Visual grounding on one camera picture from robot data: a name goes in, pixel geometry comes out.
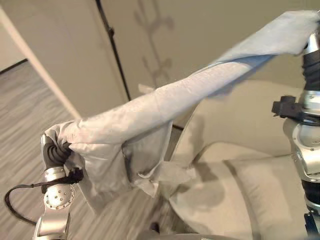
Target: gray carpet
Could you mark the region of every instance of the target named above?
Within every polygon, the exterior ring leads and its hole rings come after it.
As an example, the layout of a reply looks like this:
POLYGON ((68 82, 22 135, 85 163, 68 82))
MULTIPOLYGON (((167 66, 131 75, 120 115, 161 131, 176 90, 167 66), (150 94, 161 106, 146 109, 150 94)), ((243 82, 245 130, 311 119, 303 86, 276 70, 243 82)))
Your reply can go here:
MULTIPOLYGON (((50 126, 72 119, 31 65, 26 62, 0 76, 0 238, 31 240, 34 227, 13 217, 4 206, 8 189, 42 180, 40 136, 50 126)), ((174 129, 167 158, 181 132, 174 129)), ((43 213, 38 188, 11 194, 14 207, 30 219, 43 213)), ((151 198, 139 189, 123 195, 96 217, 76 191, 71 210, 69 240, 134 240, 151 221, 162 232, 182 233, 186 226, 161 197, 151 198)))

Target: black cable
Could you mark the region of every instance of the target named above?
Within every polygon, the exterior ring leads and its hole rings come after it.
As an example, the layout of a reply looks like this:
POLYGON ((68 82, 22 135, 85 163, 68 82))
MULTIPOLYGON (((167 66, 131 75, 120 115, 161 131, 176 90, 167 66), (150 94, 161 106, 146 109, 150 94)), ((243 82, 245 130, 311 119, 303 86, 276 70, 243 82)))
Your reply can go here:
POLYGON ((20 219, 20 220, 22 220, 22 221, 24 221, 24 222, 26 222, 28 224, 31 224, 31 225, 35 226, 37 224, 36 221, 30 220, 30 219, 22 216, 19 212, 17 212, 14 209, 14 207, 10 203, 10 193, 13 190, 16 190, 16 189, 29 189, 29 188, 35 188, 35 187, 40 187, 40 186, 44 186, 44 185, 51 185, 51 184, 52 183, 49 183, 49 182, 40 182, 40 183, 37 183, 37 184, 30 184, 30 185, 20 184, 20 185, 14 186, 4 196, 5 205, 16 218, 18 218, 18 219, 20 219))
POLYGON ((13 188, 11 188, 4 196, 4 202, 6 207, 9 209, 9 211, 18 219, 31 224, 31 225, 36 225, 37 222, 30 220, 24 216, 22 216, 19 212, 17 212, 14 207, 11 205, 10 202, 10 193, 16 189, 32 189, 32 188, 36 188, 36 187, 41 187, 42 189, 42 193, 44 194, 47 191, 47 188, 56 184, 77 184, 78 182, 80 182, 84 177, 83 171, 77 167, 73 168, 70 170, 68 176, 53 180, 53 181, 48 181, 48 182, 39 182, 36 184, 20 184, 17 186, 14 186, 13 188))
POLYGON ((123 86, 124 86, 124 90, 125 90, 126 96, 127 96, 128 100, 131 101, 132 98, 130 96, 129 87, 128 87, 128 84, 127 84, 127 81, 126 81, 126 78, 125 78, 125 73, 124 73, 124 70, 123 70, 122 65, 121 65, 119 53, 118 53, 116 42, 115 42, 115 39, 114 39, 115 30, 112 27, 110 27, 110 25, 108 23, 104 8, 102 7, 101 0, 95 0, 95 4, 96 4, 96 7, 98 8, 98 11, 99 11, 99 14, 100 14, 100 18, 101 18, 101 20, 103 22, 103 26, 105 28, 105 31, 108 34, 108 37, 109 37, 109 40, 110 40, 110 43, 111 43, 111 47, 112 47, 112 51, 113 51, 113 54, 114 54, 114 57, 115 57, 115 61, 116 61, 118 70, 120 72, 120 76, 121 76, 121 79, 122 79, 122 83, 123 83, 123 86))

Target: black clamp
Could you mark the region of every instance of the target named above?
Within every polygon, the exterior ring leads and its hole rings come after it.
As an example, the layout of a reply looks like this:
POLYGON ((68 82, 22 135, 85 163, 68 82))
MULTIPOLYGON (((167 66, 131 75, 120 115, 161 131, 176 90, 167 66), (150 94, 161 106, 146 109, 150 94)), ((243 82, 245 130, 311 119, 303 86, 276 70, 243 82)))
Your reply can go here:
POLYGON ((303 105, 296 102, 294 96, 282 96, 280 101, 274 101, 272 106, 274 116, 289 118, 301 124, 320 127, 320 117, 303 111, 303 105))

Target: gray cloth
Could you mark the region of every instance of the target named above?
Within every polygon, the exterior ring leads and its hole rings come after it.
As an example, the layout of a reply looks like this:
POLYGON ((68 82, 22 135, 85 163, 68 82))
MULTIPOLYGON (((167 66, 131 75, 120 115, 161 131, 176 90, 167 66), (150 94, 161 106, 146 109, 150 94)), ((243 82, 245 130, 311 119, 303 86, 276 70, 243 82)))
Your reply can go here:
POLYGON ((160 180, 188 181, 193 177, 190 169, 163 161, 172 120, 274 56, 299 54, 319 20, 315 11, 286 12, 185 79, 91 118, 55 125, 45 133, 57 143, 71 143, 75 154, 68 163, 85 169, 85 180, 79 185, 97 211, 132 186, 154 195, 160 180))

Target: metal joint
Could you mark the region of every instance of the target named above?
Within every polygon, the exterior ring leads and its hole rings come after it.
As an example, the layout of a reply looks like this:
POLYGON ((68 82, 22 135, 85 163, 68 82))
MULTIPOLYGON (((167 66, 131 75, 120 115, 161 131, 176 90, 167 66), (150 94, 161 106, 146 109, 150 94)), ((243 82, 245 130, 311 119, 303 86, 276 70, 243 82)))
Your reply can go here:
POLYGON ((66 176, 66 171, 63 166, 51 167, 44 171, 45 182, 61 179, 66 176))

